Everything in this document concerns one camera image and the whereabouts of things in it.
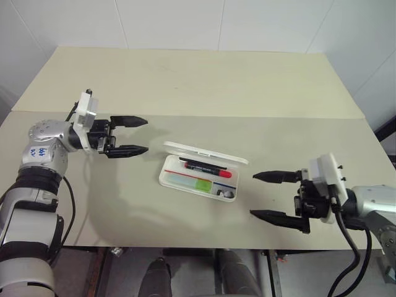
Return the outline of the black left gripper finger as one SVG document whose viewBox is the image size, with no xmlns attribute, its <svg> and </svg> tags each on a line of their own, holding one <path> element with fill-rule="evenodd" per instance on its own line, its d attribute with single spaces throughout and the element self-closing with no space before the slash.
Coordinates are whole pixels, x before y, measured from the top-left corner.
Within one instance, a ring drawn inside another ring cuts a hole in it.
<svg viewBox="0 0 396 297">
<path fill-rule="evenodd" d="M 112 129 L 116 127 L 130 128 L 146 125 L 148 121 L 138 116 L 111 116 L 110 124 Z"/>
<path fill-rule="evenodd" d="M 130 158 L 148 152 L 148 147 L 138 145 L 120 145 L 119 147 L 108 147 L 105 155 L 108 158 Z"/>
</svg>

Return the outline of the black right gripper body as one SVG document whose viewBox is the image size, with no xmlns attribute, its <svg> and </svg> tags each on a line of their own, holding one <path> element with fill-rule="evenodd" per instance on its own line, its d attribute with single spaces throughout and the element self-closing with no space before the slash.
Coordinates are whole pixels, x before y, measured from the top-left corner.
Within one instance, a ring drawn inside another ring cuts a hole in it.
<svg viewBox="0 0 396 297">
<path fill-rule="evenodd" d="M 312 181 L 302 180 L 294 197 L 295 214 L 303 218 L 327 218 L 330 201 L 322 196 Z"/>
</svg>

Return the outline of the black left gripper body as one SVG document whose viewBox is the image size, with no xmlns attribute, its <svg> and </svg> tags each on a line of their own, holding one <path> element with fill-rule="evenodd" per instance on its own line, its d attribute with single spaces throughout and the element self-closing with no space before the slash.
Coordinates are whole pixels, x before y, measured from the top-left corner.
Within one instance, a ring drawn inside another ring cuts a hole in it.
<svg viewBox="0 0 396 297">
<path fill-rule="evenodd" d="M 113 135 L 115 126 L 106 119 L 94 120 L 88 133 L 90 148 L 98 153 L 108 154 L 115 148 L 116 137 Z"/>
</svg>

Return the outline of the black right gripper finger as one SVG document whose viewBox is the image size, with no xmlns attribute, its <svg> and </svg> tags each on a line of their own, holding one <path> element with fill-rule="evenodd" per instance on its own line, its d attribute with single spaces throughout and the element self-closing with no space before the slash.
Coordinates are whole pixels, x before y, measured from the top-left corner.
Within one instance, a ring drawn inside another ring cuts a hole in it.
<svg viewBox="0 0 396 297">
<path fill-rule="evenodd" d="M 309 234 L 311 231 L 308 218 L 291 217 L 284 212 L 274 210 L 250 210 L 250 214 L 275 226 L 296 229 L 304 234 Z"/>
<path fill-rule="evenodd" d="M 252 176 L 267 183 L 297 183 L 302 178 L 302 172 L 299 171 L 263 171 Z"/>
</svg>

